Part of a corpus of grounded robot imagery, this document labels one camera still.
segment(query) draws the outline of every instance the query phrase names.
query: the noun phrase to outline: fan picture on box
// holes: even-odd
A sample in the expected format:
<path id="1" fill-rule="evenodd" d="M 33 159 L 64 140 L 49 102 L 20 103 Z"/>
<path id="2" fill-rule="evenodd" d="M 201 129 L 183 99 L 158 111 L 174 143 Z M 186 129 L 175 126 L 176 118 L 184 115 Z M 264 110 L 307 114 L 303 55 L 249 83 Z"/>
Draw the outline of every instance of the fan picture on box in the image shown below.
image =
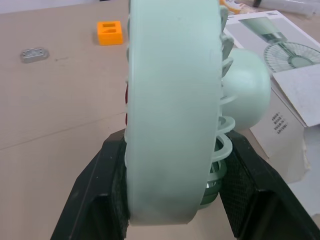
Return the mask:
<path id="1" fill-rule="evenodd" d="M 274 73 L 320 64 L 320 48 L 284 19 L 240 19 L 226 29 Z"/>

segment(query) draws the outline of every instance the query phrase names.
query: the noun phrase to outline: yellow object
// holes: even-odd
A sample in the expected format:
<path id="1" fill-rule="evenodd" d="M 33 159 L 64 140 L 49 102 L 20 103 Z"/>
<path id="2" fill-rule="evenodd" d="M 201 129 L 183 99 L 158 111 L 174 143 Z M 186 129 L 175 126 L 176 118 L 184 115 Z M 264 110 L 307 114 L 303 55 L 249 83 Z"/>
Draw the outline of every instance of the yellow object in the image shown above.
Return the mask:
<path id="1" fill-rule="evenodd" d="M 220 5 L 225 5 L 229 10 L 229 15 L 256 13 L 253 7 L 238 2 L 237 0 L 219 0 Z"/>
<path id="2" fill-rule="evenodd" d="M 97 35 L 100 45 L 124 43 L 120 21 L 99 21 L 97 23 Z"/>

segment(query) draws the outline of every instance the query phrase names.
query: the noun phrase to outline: fan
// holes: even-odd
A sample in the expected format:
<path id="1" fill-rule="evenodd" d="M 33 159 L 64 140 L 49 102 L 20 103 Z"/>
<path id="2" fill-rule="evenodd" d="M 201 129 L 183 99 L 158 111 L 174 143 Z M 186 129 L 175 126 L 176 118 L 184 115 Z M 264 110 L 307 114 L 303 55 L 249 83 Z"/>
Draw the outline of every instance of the fan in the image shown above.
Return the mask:
<path id="1" fill-rule="evenodd" d="M 124 139 L 131 225 L 186 224 L 212 203 L 232 152 L 225 134 L 247 110 L 247 122 L 257 123 L 269 105 L 264 63 L 232 50 L 234 40 L 223 34 L 228 9 L 193 3 L 129 4 Z M 246 77 L 238 79 L 241 73 Z"/>
<path id="2" fill-rule="evenodd" d="M 273 72 L 320 63 L 319 51 L 296 42 L 288 42 L 267 17 L 243 19 L 240 22 L 266 43 L 271 44 L 264 50 L 264 60 Z"/>
<path id="3" fill-rule="evenodd" d="M 295 42 L 277 42 L 264 50 L 264 60 L 277 73 L 320 64 L 320 52 Z"/>

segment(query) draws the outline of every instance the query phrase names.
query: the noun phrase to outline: orange block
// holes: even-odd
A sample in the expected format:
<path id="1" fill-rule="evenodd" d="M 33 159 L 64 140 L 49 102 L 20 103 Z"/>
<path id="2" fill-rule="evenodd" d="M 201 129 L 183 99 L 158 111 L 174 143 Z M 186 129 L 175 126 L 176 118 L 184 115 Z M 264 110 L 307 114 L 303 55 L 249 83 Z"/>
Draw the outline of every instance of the orange block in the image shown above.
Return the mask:
<path id="1" fill-rule="evenodd" d="M 100 45 L 124 43 L 120 21 L 99 21 L 97 23 L 97 35 Z"/>

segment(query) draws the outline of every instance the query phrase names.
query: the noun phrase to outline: table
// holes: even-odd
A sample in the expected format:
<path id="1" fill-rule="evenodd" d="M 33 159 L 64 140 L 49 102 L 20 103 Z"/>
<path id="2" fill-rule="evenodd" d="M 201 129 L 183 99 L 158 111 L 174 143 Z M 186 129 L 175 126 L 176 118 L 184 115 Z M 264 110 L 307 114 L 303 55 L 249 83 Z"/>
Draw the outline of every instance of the table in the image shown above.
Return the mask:
<path id="1" fill-rule="evenodd" d="M 289 17 L 320 40 L 319 18 Z M 127 19 L 125 0 L 0 15 L 0 239 L 49 239 L 79 173 L 125 127 L 126 45 L 99 46 L 95 30 Z M 21 63 L 34 47 L 50 57 Z M 129 227 L 128 240 L 143 238 L 234 239 L 219 197 L 188 225 Z"/>

